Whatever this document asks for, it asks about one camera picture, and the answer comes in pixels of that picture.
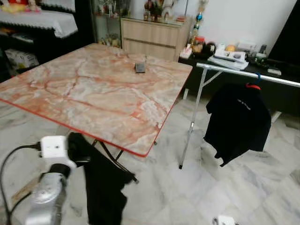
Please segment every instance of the marble-pattern tabletop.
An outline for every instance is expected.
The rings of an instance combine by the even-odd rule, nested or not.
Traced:
[[[91,44],[1,83],[0,100],[145,157],[191,69]]]

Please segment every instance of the cabinet drawer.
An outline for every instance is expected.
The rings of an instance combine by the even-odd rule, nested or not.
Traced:
[[[142,53],[164,60],[174,61],[175,57],[175,49],[164,46],[151,45],[124,39],[123,47],[128,53]]]
[[[149,23],[122,20],[122,30],[124,38],[160,45],[176,46],[179,29]]]

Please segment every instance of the black t-shirt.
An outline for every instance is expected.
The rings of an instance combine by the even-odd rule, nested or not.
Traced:
[[[271,116],[256,85],[226,84],[207,104],[211,113],[205,141],[226,165],[249,149],[263,151]]]

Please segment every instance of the white wall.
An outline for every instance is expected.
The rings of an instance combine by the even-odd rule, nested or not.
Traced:
[[[142,12],[146,0],[131,0],[132,12]],[[270,52],[297,0],[210,0],[199,34],[208,41],[236,44],[239,40],[268,45]],[[184,14],[186,0],[174,6]],[[196,16],[199,0],[189,0],[187,14]]]

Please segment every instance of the jar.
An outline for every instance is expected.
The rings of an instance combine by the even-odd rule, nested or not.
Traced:
[[[201,53],[204,45],[205,45],[204,37],[195,37],[195,41],[192,46],[193,53]]]

